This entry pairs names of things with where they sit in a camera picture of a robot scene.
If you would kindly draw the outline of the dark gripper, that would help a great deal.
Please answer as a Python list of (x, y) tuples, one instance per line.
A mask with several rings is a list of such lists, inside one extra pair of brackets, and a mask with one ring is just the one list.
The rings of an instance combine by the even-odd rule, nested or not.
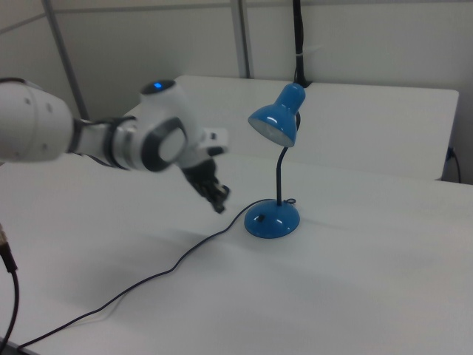
[(191, 186), (207, 199), (214, 211), (222, 214), (231, 190), (226, 185), (219, 184), (216, 169), (214, 160), (208, 159), (196, 166), (182, 169), (182, 173)]

